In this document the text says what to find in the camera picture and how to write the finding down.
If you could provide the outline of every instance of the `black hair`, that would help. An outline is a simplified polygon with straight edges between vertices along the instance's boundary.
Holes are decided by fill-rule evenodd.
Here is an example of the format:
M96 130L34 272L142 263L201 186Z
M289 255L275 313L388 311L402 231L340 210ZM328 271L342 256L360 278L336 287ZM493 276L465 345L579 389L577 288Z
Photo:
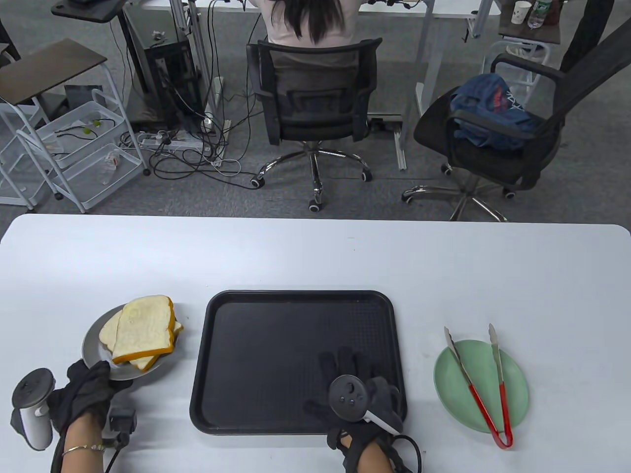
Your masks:
M317 44L333 26L344 29L344 15L339 0L274 0L274 11L280 2L285 4L285 23L293 28L298 38L302 38L300 24L306 15L309 16L309 36Z

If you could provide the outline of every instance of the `bracelet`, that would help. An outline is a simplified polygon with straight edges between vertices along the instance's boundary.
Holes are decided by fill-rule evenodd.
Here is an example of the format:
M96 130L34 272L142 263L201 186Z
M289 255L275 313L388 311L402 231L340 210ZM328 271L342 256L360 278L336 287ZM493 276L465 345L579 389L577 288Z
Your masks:
M91 450L93 452L103 453L105 451L105 445L78 445L77 447L68 448L61 457L65 457L67 453L74 452L75 450Z

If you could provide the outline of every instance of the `chair base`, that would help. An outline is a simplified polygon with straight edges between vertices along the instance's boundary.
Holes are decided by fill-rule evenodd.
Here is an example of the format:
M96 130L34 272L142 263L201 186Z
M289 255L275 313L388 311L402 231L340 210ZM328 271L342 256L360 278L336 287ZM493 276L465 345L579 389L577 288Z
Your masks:
M362 166L362 180L364 182L370 182L372 180L372 173L370 172L370 168L366 164L366 161L361 159L357 155L349 155L342 151L336 151L333 149L320 148L320 144L322 142L315 141L307 141L303 142L302 151L296 151L295 153L290 153L288 155L280 156L273 161L265 164L259 173L250 180L250 184L255 189L260 189L265 185L264 176L271 169L275 168L279 164L282 164L286 161L303 158L304 156L309 157L309 162L311 164L311 176L313 178L313 191L314 198L309 201L309 210L312 212L319 212L322 208L322 181L320 180L320 169L318 167L318 157L321 156L335 156L337 158L346 158L351 160L354 163L357 163Z
M451 214L449 221L459 221L463 217L463 212L469 202L476 204L479 208L489 214L494 220L498 222L508 222L508 219L502 215L499 211L488 205L482 196L499 190L502 186L499 184L483 184L478 185L480 177L474 174L469 174L469 177L465 182L462 182L454 173L454 169L449 165L442 165L442 171L445 175L452 177L458 187L436 187L431 185L417 185L404 191L401 194L401 200L407 204L411 203L416 197L427 196L430 199L446 198L452 200L458 197L458 204L454 212ZM504 190L504 197L511 199L515 196L514 192Z

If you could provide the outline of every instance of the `computer tower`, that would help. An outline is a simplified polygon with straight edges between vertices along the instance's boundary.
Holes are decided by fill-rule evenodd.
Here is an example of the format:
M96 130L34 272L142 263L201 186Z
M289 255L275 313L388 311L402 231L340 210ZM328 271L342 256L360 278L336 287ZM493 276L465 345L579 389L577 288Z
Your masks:
M170 10L152 11L149 19L146 10L130 6L125 16L149 89L143 98L149 110L145 114L155 115L153 121L169 129L198 131L204 103L188 38L175 26Z

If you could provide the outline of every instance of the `tongs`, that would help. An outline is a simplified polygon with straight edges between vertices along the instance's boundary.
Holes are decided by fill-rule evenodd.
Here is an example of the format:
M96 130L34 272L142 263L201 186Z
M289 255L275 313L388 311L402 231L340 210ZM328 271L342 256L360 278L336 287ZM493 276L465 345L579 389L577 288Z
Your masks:
M454 345L454 340L451 338L449 330L445 327L445 338L447 339L447 346L451 350L451 353L454 354L454 357L458 364L460 365L460 370L463 373L464 379L467 381L469 385L469 391L471 391L471 395L473 396L476 404L478 405L478 409L482 413L485 422L487 423L488 429L491 431L491 435L493 436L493 440L498 447L503 450L512 447L513 437L512 430L510 428L510 416L509 416L509 403L508 398L506 397L506 385L504 384L504 373L502 373L502 359L500 358L500 346L497 341L497 334L495 333L495 328L492 324L488 324L488 334L491 337L491 347L493 349L493 358L495 359L495 365L497 366L497 379L500 384L500 399L502 401L502 417L504 418L504 435L506 436L506 443L504 443L500 437L500 433L495 427L495 423L493 423L493 419L489 415L480 395L478 394L477 389L473 385L473 381L471 381L471 377L467 370L464 369L463 361L460 358L460 354L456 349L456 345Z

